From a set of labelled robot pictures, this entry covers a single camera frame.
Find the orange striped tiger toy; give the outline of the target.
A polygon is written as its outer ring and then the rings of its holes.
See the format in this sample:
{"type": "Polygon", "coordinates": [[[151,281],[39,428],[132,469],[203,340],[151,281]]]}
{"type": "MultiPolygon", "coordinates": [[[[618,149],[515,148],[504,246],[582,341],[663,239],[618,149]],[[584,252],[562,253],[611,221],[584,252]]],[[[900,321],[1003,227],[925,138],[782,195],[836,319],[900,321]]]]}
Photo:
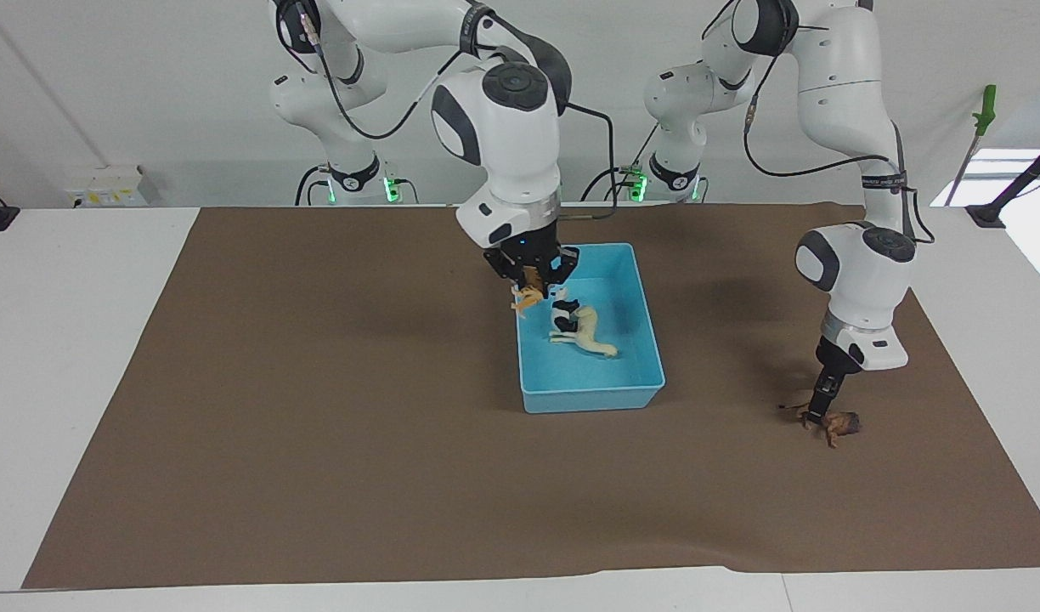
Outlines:
{"type": "Polygon", "coordinates": [[[528,287],[527,290],[520,290],[520,282],[518,282],[516,286],[510,289],[512,297],[515,298],[510,307],[515,311],[517,318],[524,318],[525,310],[531,309],[537,303],[544,301],[547,294],[547,290],[543,290],[542,286],[540,286],[539,271],[537,267],[523,266],[523,270],[530,271],[531,287],[528,287]]]}

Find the brown lion toy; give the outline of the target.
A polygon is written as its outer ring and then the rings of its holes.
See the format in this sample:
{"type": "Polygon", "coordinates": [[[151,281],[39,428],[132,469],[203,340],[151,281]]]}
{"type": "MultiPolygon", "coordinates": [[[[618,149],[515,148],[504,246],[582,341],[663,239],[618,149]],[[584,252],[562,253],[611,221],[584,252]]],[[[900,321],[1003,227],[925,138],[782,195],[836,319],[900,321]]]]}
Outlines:
{"type": "Polygon", "coordinates": [[[784,416],[792,416],[802,429],[824,440],[830,449],[838,448],[839,438],[858,434],[862,430],[861,418],[854,411],[830,411],[814,422],[808,418],[811,402],[777,404],[777,410],[784,416]]]}

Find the cream horse toy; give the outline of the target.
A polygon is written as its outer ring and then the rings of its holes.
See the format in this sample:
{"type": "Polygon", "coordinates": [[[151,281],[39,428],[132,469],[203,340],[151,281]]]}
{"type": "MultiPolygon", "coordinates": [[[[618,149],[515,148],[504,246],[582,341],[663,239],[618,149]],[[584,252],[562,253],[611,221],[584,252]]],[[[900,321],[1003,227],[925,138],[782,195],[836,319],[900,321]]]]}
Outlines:
{"type": "Polygon", "coordinates": [[[550,332],[551,343],[571,343],[579,346],[582,351],[591,354],[599,354],[606,358],[616,358],[619,350],[616,345],[598,341],[596,333],[598,329],[598,313],[594,307],[582,305],[575,311],[575,318],[579,321],[579,330],[575,333],[554,334],[550,332]]]}

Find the blue plastic storage box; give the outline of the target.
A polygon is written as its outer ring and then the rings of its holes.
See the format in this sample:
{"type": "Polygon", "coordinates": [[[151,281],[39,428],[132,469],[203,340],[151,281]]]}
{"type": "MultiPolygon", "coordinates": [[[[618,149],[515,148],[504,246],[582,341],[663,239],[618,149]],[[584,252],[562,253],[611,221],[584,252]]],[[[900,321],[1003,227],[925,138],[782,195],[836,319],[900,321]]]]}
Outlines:
{"type": "Polygon", "coordinates": [[[578,249],[578,267],[567,282],[516,320],[517,371],[528,413],[634,410],[666,383],[633,247],[605,243],[578,249]],[[567,301],[596,310],[595,340],[613,345],[616,356],[551,340],[552,301],[562,290],[567,301]]]}

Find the black angled stand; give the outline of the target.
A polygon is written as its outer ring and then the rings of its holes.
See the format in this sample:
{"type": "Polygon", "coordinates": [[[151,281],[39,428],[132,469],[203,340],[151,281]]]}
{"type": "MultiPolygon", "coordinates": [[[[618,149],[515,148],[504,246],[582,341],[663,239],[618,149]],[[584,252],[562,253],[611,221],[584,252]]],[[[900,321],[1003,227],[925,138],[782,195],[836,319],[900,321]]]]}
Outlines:
{"type": "Polygon", "coordinates": [[[1010,182],[1009,186],[1006,186],[1005,190],[1002,190],[1002,194],[998,194],[990,204],[967,206],[965,207],[966,213],[980,228],[1005,230],[1006,224],[1002,220],[1004,207],[1020,197],[1026,187],[1039,178],[1040,155],[1021,174],[1018,174],[1017,178],[1014,178],[1013,182],[1010,182]]]}

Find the brown table mat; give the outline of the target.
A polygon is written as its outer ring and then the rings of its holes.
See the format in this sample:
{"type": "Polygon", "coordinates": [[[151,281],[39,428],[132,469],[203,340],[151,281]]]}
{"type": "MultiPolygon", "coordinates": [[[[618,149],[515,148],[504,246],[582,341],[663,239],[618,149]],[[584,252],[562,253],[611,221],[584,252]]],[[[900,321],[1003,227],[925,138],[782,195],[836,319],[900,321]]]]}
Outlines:
{"type": "Polygon", "coordinates": [[[633,208],[666,386],[528,414],[503,283],[441,209],[206,209],[24,578],[31,589],[504,580],[642,567],[1040,567],[1040,511],[913,296],[836,400],[796,241],[851,210],[633,208]]]}

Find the green handled tool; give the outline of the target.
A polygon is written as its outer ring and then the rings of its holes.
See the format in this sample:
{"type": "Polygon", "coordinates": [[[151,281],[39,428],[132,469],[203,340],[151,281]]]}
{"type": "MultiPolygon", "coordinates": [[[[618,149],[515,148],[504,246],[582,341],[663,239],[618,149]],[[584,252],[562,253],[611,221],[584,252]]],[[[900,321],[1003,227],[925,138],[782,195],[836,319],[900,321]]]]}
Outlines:
{"type": "Polygon", "coordinates": [[[997,101],[997,85],[989,84],[985,86],[981,96],[980,109],[972,113],[976,122],[974,136],[966,151],[965,158],[962,163],[959,164],[958,171],[955,177],[952,179],[951,189],[947,193],[947,198],[944,201],[944,207],[950,207],[952,205],[952,199],[958,193],[958,187],[962,183],[965,174],[967,173],[968,167],[974,158],[976,152],[980,148],[981,141],[986,136],[987,129],[993,124],[997,112],[995,111],[995,101],[997,101]]]}

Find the white wall outlet box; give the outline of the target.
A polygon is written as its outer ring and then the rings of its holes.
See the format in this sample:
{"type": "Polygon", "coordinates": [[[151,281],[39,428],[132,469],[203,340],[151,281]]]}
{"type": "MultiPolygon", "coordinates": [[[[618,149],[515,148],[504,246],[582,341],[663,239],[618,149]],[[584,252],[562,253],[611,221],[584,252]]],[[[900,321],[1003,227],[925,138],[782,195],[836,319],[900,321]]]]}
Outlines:
{"type": "Polygon", "coordinates": [[[73,167],[62,193],[68,205],[75,208],[154,207],[162,203],[155,183],[138,164],[73,167]]]}

